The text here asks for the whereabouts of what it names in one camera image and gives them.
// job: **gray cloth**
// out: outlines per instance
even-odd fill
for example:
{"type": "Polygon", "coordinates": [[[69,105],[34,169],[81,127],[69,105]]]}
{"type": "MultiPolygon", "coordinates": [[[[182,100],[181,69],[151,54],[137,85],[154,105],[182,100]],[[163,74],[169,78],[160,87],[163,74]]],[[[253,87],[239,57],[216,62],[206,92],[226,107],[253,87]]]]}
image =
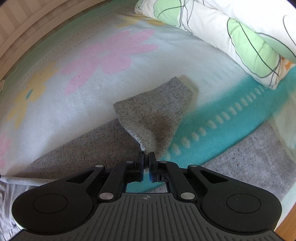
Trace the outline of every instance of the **gray cloth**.
{"type": "Polygon", "coordinates": [[[139,143],[114,119],[43,155],[18,177],[59,179],[96,164],[106,168],[135,160],[139,143]]]}
{"type": "Polygon", "coordinates": [[[146,154],[159,159],[169,147],[192,92],[177,77],[154,90],[114,104],[119,122],[146,154]]]}
{"type": "Polygon", "coordinates": [[[11,207],[20,194],[31,188],[31,186],[12,185],[0,181],[0,237],[2,240],[10,240],[19,232],[12,217],[11,207]]]}
{"type": "Polygon", "coordinates": [[[268,122],[202,166],[263,188],[280,201],[296,182],[296,164],[268,122]]]}
{"type": "Polygon", "coordinates": [[[29,185],[29,186],[42,186],[44,184],[55,181],[56,179],[43,179],[43,178],[25,178],[25,177],[10,177],[1,176],[2,182],[7,184],[29,185]]]}

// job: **wooden bed frame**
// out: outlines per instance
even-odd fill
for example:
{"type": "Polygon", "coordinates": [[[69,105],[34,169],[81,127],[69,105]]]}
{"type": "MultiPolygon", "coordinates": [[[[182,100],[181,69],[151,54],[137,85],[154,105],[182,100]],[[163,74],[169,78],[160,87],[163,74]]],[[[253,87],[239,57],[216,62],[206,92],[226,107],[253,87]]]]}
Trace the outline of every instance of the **wooden bed frame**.
{"type": "MultiPolygon", "coordinates": [[[[0,6],[0,80],[38,41],[96,4],[109,0],[7,0],[0,6]]],[[[276,233],[296,240],[296,204],[276,233]]]]}

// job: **pillowcase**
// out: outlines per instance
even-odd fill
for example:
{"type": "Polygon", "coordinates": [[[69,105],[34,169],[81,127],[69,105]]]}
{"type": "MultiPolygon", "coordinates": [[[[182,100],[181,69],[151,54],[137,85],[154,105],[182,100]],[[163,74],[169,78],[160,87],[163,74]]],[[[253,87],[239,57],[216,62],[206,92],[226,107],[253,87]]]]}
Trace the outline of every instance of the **pillowcase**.
{"type": "MultiPolygon", "coordinates": [[[[273,32],[272,29],[268,28],[271,27],[270,24],[266,27],[270,31],[265,31],[264,33],[266,34],[262,32],[262,34],[259,35],[238,19],[232,18],[221,11],[225,10],[228,14],[232,14],[233,17],[236,17],[240,13],[239,10],[242,11],[240,7],[240,3],[242,2],[248,6],[247,3],[249,2],[249,4],[251,4],[252,1],[139,0],[136,4],[135,12],[176,26],[199,37],[227,53],[255,80],[268,88],[275,89],[280,80],[295,66],[292,61],[296,63],[296,58],[294,59],[295,54],[293,52],[295,51],[296,53],[296,46],[295,50],[290,50],[288,47],[284,48],[284,45],[278,47],[288,58],[286,59],[261,37],[261,35],[265,36],[266,39],[270,40],[270,43],[275,45],[275,38],[267,37],[268,34],[273,32]]],[[[290,3],[287,2],[287,4],[291,9],[296,11],[290,3]]]]}
{"type": "Polygon", "coordinates": [[[203,0],[203,4],[248,26],[296,64],[296,9],[287,0],[203,0]]]}

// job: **beige wall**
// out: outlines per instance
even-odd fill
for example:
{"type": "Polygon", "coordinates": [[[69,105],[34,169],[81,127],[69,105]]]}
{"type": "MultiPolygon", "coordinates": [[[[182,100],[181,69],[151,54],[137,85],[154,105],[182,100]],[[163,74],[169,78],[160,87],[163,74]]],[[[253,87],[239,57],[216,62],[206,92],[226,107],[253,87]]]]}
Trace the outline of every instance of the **beige wall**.
{"type": "Polygon", "coordinates": [[[0,7],[0,80],[44,35],[103,0],[7,0],[0,7]]]}

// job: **ribbed black surface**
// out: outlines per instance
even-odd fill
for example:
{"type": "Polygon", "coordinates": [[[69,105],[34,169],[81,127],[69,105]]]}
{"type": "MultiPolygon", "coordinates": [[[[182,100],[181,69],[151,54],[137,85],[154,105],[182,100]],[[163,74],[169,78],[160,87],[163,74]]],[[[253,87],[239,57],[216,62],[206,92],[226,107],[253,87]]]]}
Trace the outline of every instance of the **ribbed black surface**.
{"type": "Polygon", "coordinates": [[[276,241],[268,231],[236,235],[208,223],[194,204],[177,201],[172,194],[122,194],[113,203],[100,204],[94,215],[77,229],[42,236],[21,231],[13,241],[276,241]]]}

